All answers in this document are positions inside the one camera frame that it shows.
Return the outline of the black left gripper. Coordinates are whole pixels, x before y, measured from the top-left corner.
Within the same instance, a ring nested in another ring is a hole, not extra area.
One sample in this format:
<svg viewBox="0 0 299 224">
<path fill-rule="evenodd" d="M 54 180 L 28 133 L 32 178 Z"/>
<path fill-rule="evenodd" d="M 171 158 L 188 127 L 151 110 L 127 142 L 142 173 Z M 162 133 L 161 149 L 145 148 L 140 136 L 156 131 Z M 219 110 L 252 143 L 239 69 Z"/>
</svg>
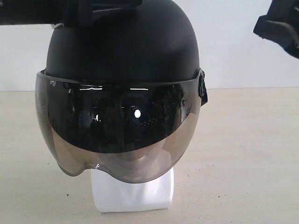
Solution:
<svg viewBox="0 0 299 224">
<path fill-rule="evenodd" d="M 2 0 L 1 25 L 30 25 L 59 23 L 69 0 Z M 89 27 L 107 15 L 130 11 L 141 0 L 75 0 L 68 8 L 68 27 Z"/>
</svg>

